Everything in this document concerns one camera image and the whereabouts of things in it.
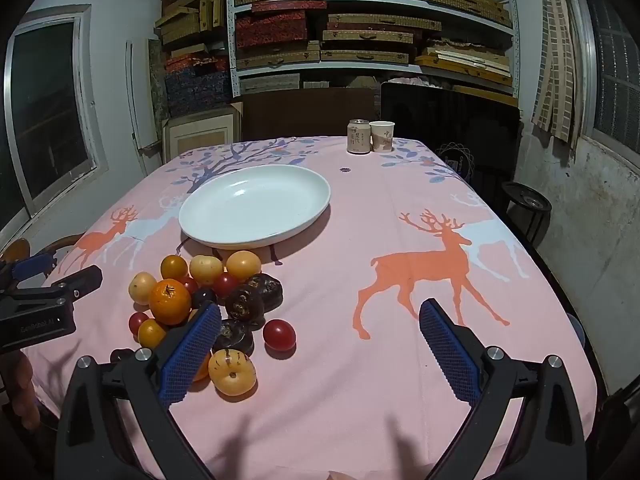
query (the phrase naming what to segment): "pink tablecloth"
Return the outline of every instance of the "pink tablecloth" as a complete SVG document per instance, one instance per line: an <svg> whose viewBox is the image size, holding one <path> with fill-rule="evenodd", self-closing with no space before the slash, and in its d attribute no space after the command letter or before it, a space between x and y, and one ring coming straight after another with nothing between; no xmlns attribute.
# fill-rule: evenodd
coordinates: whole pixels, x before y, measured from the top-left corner
<svg viewBox="0 0 640 480"><path fill-rule="evenodd" d="M158 169L111 207L52 275L97 264L104 282L77 302L75 334L27 350L40 399L59 413L76 359L90 354L107 362L114 348L136 348L127 285L137 272L159 278L161 259L177 250L186 259L210 254L191 240L178 248L178 210L190 192L225 171L299 164L329 181L330 207L303 233L257 250L263 271L284 287L282 306L267 317L295 327L297 351L275 360L257 332L259 386L251 398L226 402L209 383L171 407L218 480L422 480L469 410L413 316L430 297L513 358L561 356L587 436L595 380L538 268L430 150L402 139L394 148L351 155L342 137L277 139L194 150ZM512 401L480 478L495 470L518 407ZM143 466L159 476L139 430L131 433Z"/></svg>

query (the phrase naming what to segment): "pile of fruit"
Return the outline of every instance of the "pile of fruit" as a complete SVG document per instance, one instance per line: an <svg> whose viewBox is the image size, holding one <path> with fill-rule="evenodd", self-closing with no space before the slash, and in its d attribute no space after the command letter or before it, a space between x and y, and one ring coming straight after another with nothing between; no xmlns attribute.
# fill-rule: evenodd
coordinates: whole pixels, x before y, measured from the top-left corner
<svg viewBox="0 0 640 480"><path fill-rule="evenodd" d="M136 312L129 318L129 330L141 346L155 348L169 330L187 323L205 301L226 309L220 336L193 378L209 375L215 387L227 396L239 396L256 383L253 330L263 328L265 345L276 354L291 352L296 345L293 327L281 319L265 324L264 313L282 302L282 285L261 272L260 258L250 251L233 253L223 263L215 256L194 256L190 263L176 254L160 265L162 280L139 272L129 284L129 295L138 305L149 307L153 317ZM116 350L112 362L132 353Z"/></svg>

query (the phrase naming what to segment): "white shelf board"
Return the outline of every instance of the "white shelf board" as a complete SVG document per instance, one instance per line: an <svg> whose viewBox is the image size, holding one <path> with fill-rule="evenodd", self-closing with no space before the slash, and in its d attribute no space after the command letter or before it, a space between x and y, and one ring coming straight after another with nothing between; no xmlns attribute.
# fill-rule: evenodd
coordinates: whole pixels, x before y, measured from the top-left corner
<svg viewBox="0 0 640 480"><path fill-rule="evenodd" d="M476 16L474 14L469 14L468 12L464 12L458 9L452 9L450 7L444 7L436 4L431 4L429 2L424 2L422 0L325 0L328 2L368 2L368 3L376 3L376 4L394 4L396 6L405 6L405 7L418 7L420 9L433 10L435 12L442 12L444 14L452 14L453 16L459 16L460 18L465 18L466 20L471 20L472 22L481 23L487 27L495 28L496 30L500 30L505 34L509 34L510 36L514 35L513 29L506 27L505 25L501 25L500 23L492 22L492 20L488 20L486 18L482 18L481 16ZM234 12L237 14L238 12L246 12L247 10L251 10L251 4L237 6L234 8Z"/></svg>
<svg viewBox="0 0 640 480"><path fill-rule="evenodd" d="M236 70L238 77L249 77L252 75L271 74L276 72L296 72L298 70L324 70L327 68L341 68L352 70L386 70L388 72L413 73L421 75L431 75L447 79L455 79L465 83L472 83L492 90L511 95L513 90L510 86L487 81L479 77L451 72L441 68L418 65L402 65L396 63L373 63L369 61L316 61L311 63L287 63L279 66L261 66L258 68L245 68Z"/></svg>

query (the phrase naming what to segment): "human hand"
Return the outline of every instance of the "human hand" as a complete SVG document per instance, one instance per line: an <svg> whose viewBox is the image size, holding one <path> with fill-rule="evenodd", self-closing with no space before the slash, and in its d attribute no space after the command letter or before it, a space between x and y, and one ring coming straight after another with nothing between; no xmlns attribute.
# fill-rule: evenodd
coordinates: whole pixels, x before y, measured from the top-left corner
<svg viewBox="0 0 640 480"><path fill-rule="evenodd" d="M19 388L12 399L14 413L20 417L22 425L27 430L35 430L40 425L40 412L36 405L36 392L31 382L33 368L22 352L11 373Z"/></svg>

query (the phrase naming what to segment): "pink cloth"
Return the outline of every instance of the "pink cloth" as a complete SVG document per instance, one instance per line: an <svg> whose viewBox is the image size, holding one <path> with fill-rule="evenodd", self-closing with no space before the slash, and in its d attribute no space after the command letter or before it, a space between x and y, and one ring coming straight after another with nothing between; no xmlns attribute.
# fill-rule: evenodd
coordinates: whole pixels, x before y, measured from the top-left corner
<svg viewBox="0 0 640 480"><path fill-rule="evenodd" d="M159 278L161 259L180 246L177 213L188 192L237 168L300 164L329 181L329 209L277 244L274 254L256 251L263 271L284 288L282 306L267 318L294 326L295 354L271 358L256 332L251 359L258 389L252 397L226 402L209 383L171 407L218 480L422 480L469 410L453 395L409 312L434 297L457 319L452 281L430 281L449 268L496 313L498 320L462 288L464 323L482 343L516 359L562 357L587 436L595 380L538 268L430 150L403 139L395 139L394 148L386 155L351 155L343 137L277 139L194 150L158 169L110 208L50 277L58 280L81 264L104 273L102 288L76 304L76 333L27 350L40 399L59 413L76 359L90 354L107 362L114 348L137 348L127 327L133 313L127 285L141 270ZM122 211L128 207L135 212ZM445 215L457 223L451 220L447 233L428 232L443 229L429 216L421 219L425 209L441 222ZM191 240L179 252L187 260L211 253ZM354 310L367 291L376 293L365 304L359 333ZM367 333L370 339L363 338ZM495 471L518 409L519 401L512 401L479 478ZM143 466L160 476L140 431L133 425L130 432Z"/></svg>

